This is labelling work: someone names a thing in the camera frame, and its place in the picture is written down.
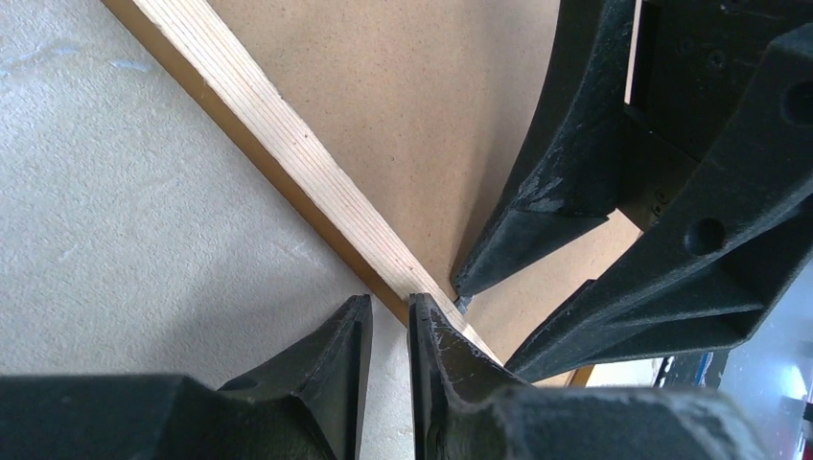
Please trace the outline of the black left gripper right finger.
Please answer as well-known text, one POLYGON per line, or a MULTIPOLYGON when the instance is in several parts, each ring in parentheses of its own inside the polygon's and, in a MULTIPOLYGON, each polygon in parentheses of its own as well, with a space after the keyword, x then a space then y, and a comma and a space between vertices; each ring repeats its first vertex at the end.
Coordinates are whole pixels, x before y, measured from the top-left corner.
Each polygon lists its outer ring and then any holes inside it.
POLYGON ((743 413, 701 388, 537 387, 462 335, 432 296, 410 296, 419 459, 763 459, 743 413))

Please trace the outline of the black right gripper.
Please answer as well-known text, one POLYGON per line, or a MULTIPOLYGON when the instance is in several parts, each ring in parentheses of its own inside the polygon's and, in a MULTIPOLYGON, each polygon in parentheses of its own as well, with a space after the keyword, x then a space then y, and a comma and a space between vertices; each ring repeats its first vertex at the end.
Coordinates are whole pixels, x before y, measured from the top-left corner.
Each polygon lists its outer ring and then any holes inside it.
MULTIPOLYGON (((615 209, 635 10, 561 2, 528 132, 453 273, 459 296, 615 209)), ((640 230, 653 224, 527 338, 510 372, 537 381, 755 334, 812 256, 811 20, 809 1, 641 3, 618 208, 640 230)))

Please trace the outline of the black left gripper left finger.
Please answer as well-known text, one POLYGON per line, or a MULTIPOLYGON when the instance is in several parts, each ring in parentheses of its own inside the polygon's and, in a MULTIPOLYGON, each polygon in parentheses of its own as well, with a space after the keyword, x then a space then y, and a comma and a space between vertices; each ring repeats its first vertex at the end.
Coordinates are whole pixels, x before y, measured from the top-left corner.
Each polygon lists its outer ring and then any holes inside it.
POLYGON ((356 459, 373 333, 367 295, 260 366, 183 375, 1 380, 5 459, 356 459))

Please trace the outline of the wooden picture frame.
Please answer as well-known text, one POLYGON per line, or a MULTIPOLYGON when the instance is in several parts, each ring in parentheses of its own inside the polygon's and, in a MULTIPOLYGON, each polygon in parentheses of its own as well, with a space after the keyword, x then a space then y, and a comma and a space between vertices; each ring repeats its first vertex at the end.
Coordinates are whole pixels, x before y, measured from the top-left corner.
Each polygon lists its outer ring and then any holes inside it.
POLYGON ((108 9, 400 319, 406 299, 453 302, 209 1, 110 1, 108 9))

